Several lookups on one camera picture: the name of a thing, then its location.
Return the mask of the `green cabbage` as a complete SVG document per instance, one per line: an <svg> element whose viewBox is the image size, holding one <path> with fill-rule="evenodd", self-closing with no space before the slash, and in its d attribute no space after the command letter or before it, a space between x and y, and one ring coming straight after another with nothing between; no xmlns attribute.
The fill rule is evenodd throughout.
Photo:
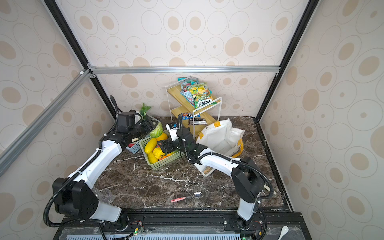
<svg viewBox="0 0 384 240"><path fill-rule="evenodd" d="M152 138L158 138L163 133L163 125L161 122L158 122L157 126L150 132Z"/></svg>

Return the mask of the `white grocery bag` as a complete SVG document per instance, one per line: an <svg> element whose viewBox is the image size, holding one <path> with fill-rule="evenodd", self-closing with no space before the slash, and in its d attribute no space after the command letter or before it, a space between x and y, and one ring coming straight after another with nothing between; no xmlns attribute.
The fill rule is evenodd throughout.
<svg viewBox="0 0 384 240"><path fill-rule="evenodd" d="M222 159L214 153L230 159L237 158L244 149L244 133L244 130L234 128L230 119L217 121L205 127L198 134L196 143L204 147L199 157L203 154L207 154L207 156L197 161L194 164L195 167L204 177L209 176L215 170L230 177L232 169L238 165Z"/></svg>

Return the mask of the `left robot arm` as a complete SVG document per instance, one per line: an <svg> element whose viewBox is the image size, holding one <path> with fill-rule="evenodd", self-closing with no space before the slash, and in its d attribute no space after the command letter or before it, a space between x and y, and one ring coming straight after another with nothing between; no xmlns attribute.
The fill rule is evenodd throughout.
<svg viewBox="0 0 384 240"><path fill-rule="evenodd" d="M99 200L92 189L104 170L129 144L147 136L160 123L135 110L117 110L117 113L114 125L100 139L95 153L67 178L54 181L53 196L43 213L48 227L58 228L85 220L114 223L118 231L128 227L129 217L123 210Z"/></svg>

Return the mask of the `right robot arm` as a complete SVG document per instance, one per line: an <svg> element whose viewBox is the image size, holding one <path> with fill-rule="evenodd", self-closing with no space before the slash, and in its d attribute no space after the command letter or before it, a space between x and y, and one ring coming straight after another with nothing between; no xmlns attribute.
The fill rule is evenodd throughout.
<svg viewBox="0 0 384 240"><path fill-rule="evenodd" d="M274 188L251 158L231 158L217 153L205 145L197 144L189 129L170 130L172 146L185 154L190 164L211 167L231 177L236 193L240 197L238 218L250 221L262 200L274 195Z"/></svg>

